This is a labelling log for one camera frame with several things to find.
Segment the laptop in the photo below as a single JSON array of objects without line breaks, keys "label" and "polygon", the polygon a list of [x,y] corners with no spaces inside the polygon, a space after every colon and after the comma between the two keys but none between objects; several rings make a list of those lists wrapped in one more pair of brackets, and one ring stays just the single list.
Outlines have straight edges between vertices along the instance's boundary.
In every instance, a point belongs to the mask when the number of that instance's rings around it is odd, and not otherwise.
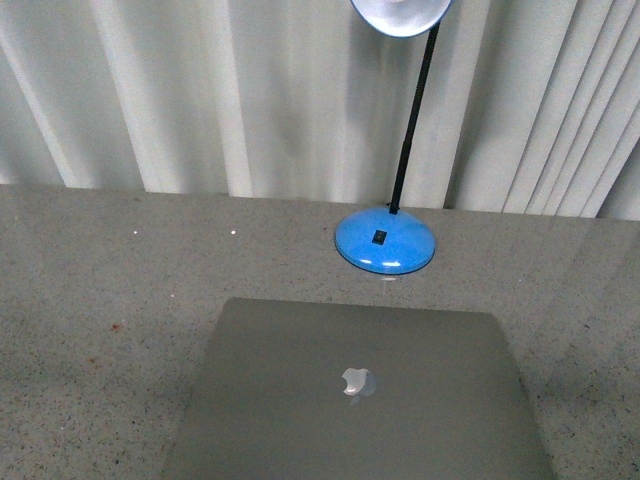
[{"label": "laptop", "polygon": [[493,316],[231,299],[163,478],[555,477]]}]

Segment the laptop lid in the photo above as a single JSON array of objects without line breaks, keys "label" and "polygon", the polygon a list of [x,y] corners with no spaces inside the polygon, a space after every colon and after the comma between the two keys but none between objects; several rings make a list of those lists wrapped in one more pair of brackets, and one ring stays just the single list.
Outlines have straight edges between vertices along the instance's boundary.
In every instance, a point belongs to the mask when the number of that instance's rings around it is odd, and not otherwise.
[{"label": "laptop lid", "polygon": [[554,476],[491,315],[232,299],[163,478]]}]

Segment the lamp switch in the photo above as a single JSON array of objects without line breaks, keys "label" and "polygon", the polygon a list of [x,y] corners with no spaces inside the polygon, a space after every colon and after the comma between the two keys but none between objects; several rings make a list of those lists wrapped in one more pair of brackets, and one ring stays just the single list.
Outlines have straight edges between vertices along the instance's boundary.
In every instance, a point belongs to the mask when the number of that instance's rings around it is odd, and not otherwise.
[{"label": "lamp switch", "polygon": [[376,233],[373,235],[373,243],[377,243],[378,245],[384,245],[384,240],[387,238],[387,232],[383,232],[382,230],[376,230]]}]

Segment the lamp shade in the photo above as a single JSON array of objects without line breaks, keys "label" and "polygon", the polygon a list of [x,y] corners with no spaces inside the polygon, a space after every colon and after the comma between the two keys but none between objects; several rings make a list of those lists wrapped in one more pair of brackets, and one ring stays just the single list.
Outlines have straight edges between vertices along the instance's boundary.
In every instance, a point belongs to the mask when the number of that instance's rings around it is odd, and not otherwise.
[{"label": "lamp shade", "polygon": [[431,29],[452,0],[351,0],[373,28],[391,37],[413,37]]}]

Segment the apple logo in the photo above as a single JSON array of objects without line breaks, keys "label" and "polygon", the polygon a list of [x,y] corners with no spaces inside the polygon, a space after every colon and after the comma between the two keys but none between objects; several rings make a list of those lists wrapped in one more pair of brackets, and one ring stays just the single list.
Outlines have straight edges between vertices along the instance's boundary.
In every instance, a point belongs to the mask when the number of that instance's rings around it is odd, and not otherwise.
[{"label": "apple logo", "polygon": [[376,391],[376,379],[366,368],[347,368],[342,374],[342,378],[347,381],[344,393],[353,397],[351,405],[358,403],[360,397],[368,397]]}]

